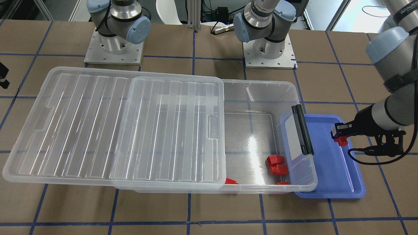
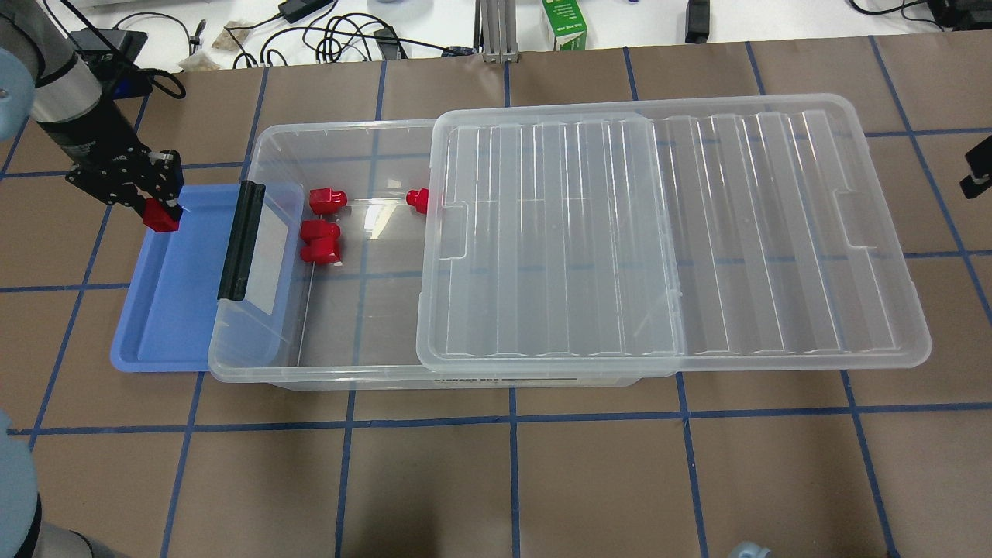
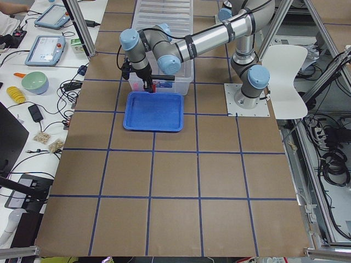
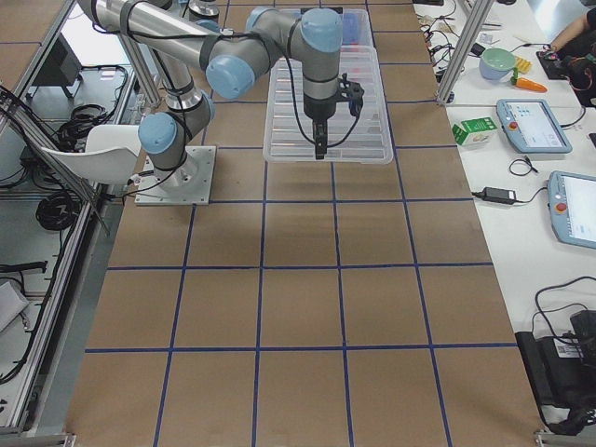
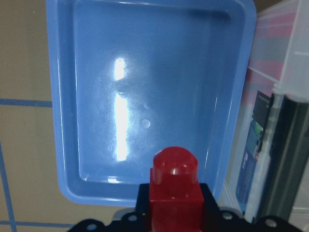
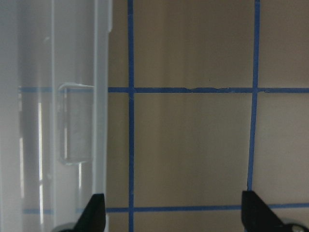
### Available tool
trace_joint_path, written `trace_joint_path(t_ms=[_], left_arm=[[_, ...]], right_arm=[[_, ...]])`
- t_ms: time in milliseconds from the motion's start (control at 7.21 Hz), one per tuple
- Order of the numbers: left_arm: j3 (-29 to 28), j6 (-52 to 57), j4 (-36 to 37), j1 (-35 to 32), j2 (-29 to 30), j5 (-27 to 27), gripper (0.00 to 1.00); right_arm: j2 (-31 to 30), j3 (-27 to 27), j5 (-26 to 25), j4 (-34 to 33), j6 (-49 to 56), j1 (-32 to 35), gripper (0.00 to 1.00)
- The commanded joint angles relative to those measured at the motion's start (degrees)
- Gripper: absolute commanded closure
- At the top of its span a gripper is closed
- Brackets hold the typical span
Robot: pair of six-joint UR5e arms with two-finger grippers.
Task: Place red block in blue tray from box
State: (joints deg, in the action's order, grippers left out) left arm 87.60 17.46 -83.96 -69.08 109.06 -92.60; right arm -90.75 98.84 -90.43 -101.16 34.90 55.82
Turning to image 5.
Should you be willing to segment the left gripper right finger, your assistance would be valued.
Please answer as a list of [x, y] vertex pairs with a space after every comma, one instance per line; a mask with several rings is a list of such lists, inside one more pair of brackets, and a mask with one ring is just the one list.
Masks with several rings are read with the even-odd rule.
[[219, 207], [207, 184], [201, 184], [204, 198], [201, 220], [202, 232], [243, 232], [244, 225], [239, 213], [230, 207]]

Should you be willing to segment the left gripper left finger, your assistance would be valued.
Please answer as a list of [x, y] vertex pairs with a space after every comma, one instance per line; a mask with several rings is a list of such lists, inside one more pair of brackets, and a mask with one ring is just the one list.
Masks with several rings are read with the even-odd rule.
[[149, 204], [150, 184], [139, 186], [136, 206], [121, 210], [116, 219], [120, 220], [120, 232], [150, 232], [150, 204]]

